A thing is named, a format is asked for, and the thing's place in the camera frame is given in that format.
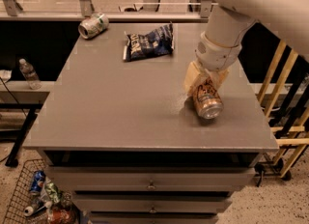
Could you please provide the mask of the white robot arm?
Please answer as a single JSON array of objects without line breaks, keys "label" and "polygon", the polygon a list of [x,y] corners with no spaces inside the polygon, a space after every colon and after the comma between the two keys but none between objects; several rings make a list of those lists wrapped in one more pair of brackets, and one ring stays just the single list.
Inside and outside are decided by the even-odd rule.
[{"label": "white robot arm", "polygon": [[303,58],[309,57],[309,0],[212,0],[215,6],[189,64],[184,90],[189,96],[206,79],[214,87],[238,58],[240,43],[259,22]]}]

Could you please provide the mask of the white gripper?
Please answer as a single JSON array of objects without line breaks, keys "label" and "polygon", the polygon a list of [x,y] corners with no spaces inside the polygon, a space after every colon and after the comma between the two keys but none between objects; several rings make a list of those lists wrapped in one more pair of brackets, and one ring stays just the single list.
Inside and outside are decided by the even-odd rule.
[{"label": "white gripper", "polygon": [[229,74],[228,68],[238,59],[240,50],[240,44],[220,45],[212,42],[203,32],[195,50],[200,62],[192,61],[189,64],[183,82],[185,92],[191,96],[195,88],[203,82],[207,76],[204,68],[210,71],[212,85],[218,90]]}]

